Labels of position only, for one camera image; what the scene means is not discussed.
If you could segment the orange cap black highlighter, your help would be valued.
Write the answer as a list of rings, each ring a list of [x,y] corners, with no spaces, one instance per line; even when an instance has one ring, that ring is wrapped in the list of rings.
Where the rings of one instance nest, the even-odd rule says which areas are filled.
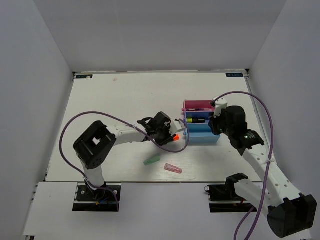
[[[170,136],[165,142],[166,144],[178,141],[180,139],[180,136],[178,134],[175,134],[173,136]]]

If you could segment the yellow cap black highlighter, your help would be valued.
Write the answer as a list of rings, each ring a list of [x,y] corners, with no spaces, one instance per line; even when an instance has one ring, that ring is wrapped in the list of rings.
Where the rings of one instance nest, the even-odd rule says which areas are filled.
[[[206,119],[205,118],[187,118],[186,119],[186,122],[188,124],[203,124],[206,122]]]

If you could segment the purple ink refill pen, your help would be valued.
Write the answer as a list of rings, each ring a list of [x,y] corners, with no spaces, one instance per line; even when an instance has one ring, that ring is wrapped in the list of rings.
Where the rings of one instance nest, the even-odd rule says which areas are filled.
[[[211,108],[186,108],[186,112],[210,112]]]

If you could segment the pink translucent eraser case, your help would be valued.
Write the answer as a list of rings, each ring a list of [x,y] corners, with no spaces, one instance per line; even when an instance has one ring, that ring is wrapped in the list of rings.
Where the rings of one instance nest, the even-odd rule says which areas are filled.
[[[166,171],[169,171],[169,172],[172,172],[172,173],[176,173],[176,174],[181,174],[183,172],[181,168],[179,168],[177,166],[174,166],[174,165],[171,165],[171,164],[168,164],[168,163],[166,163],[164,165],[164,169]]]

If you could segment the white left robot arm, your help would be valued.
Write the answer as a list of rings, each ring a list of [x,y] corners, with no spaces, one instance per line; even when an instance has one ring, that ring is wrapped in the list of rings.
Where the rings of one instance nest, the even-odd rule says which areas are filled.
[[[172,142],[180,130],[180,123],[173,121],[160,111],[155,117],[146,117],[137,121],[144,129],[123,125],[107,126],[97,120],[74,142],[73,149],[83,166],[88,193],[99,200],[105,196],[106,187],[102,164],[113,147],[127,143],[155,141],[159,146]]]

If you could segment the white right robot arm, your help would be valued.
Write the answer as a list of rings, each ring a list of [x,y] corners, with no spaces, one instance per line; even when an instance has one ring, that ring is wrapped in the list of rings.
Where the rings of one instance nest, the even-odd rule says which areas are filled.
[[[215,107],[208,124],[214,134],[228,136],[230,144],[250,164],[263,181],[259,188],[243,173],[226,179],[226,195],[247,200],[261,210],[273,233],[284,238],[310,229],[314,224],[317,202],[304,195],[284,175],[277,163],[268,158],[259,134],[248,128],[246,113],[240,106]]]

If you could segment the purple-blue plastic bin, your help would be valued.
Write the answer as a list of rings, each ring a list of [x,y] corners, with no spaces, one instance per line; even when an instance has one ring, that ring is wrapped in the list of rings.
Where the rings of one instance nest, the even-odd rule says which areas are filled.
[[[186,111],[183,116],[183,120],[187,123],[187,118],[202,118],[205,119],[205,123],[187,123],[187,124],[208,124],[209,117],[213,114],[213,111]]]

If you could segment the light blue plastic bin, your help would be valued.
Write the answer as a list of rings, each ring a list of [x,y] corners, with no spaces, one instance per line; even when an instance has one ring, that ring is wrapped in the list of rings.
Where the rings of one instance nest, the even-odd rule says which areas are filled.
[[[208,123],[188,123],[187,126],[189,134],[185,130],[183,135],[186,142],[189,138],[189,145],[212,145],[216,144],[221,137],[212,133]]]

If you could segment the pink plastic bin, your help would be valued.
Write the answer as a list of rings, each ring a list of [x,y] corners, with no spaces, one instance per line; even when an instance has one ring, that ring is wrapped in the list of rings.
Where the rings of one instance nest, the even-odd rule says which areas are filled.
[[[211,100],[185,100],[183,102],[182,111],[186,112],[186,109],[197,109],[197,108],[211,108],[211,111],[214,108],[211,105]]]

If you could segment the right corner label sticker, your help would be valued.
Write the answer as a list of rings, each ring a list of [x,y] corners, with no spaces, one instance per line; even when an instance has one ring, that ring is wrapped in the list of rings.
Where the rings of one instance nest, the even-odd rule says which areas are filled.
[[[226,73],[227,78],[243,78],[244,75],[242,73]]]

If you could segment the corner label sticker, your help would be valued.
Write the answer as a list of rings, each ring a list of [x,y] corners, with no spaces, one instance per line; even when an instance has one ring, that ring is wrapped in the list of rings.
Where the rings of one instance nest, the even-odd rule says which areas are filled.
[[[242,73],[226,73],[227,78],[243,78],[244,75]]]
[[[75,76],[76,79],[92,79],[92,74],[78,74]]]

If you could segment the left corner label sticker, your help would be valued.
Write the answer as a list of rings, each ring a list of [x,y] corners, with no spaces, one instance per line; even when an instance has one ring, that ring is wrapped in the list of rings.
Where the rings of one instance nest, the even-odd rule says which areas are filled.
[[[75,76],[76,79],[92,79],[92,74],[78,74]]]

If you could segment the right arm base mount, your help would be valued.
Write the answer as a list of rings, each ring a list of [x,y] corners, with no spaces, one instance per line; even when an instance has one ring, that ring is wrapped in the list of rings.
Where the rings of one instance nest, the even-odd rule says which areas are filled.
[[[244,198],[232,197],[224,184],[212,184],[204,187],[208,195],[210,213],[247,213],[253,206]]]

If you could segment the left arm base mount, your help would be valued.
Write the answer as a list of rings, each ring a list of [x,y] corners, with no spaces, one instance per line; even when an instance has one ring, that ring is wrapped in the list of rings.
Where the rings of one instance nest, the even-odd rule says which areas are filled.
[[[107,185],[107,190],[92,190],[86,184],[79,184],[76,188],[72,211],[73,212],[118,212],[120,203],[121,185]]]

